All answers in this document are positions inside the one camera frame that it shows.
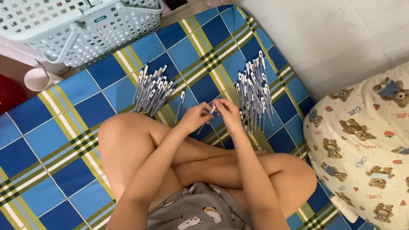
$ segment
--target paper cup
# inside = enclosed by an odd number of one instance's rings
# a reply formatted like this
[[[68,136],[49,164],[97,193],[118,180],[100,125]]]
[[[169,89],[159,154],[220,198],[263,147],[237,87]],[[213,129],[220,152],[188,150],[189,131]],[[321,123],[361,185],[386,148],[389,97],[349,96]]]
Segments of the paper cup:
[[[43,91],[63,80],[55,74],[48,73],[48,75],[50,77],[47,76],[43,69],[32,69],[26,73],[24,84],[32,91]]]

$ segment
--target white plastic basket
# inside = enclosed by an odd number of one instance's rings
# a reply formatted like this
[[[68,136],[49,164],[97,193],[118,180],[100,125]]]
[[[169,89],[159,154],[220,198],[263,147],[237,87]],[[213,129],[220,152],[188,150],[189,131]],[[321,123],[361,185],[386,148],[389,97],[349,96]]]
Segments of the white plastic basket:
[[[0,0],[0,34],[85,68],[160,26],[162,0]]]

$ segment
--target plaid bedsheet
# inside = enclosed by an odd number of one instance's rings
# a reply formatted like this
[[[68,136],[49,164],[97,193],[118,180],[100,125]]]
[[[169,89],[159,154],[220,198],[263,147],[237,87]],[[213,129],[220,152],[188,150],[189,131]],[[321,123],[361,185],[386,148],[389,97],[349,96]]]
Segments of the plaid bedsheet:
[[[163,28],[0,116],[0,229],[104,229],[115,199],[100,160],[98,129],[107,118],[132,109],[138,70],[148,63],[153,72],[166,64],[168,79],[179,83],[155,116],[173,126],[183,88],[180,117],[198,102],[237,103],[232,85],[259,50],[266,56],[274,125],[249,139],[255,149],[294,154],[309,163],[302,124],[314,102],[256,21],[239,7],[222,6]],[[221,117],[193,137],[234,147]],[[288,218],[291,229],[361,227],[361,219],[344,221],[329,193],[318,183]]]

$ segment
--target person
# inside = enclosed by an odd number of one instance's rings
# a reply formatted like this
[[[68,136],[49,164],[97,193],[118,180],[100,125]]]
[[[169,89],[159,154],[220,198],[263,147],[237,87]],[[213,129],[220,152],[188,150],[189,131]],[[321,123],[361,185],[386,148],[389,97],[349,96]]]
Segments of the person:
[[[209,123],[211,107],[191,107],[173,129],[138,113],[99,130],[103,167],[117,202],[107,229],[285,230],[317,185],[313,169],[285,153],[254,151],[231,101],[213,105],[235,149],[188,134]]]

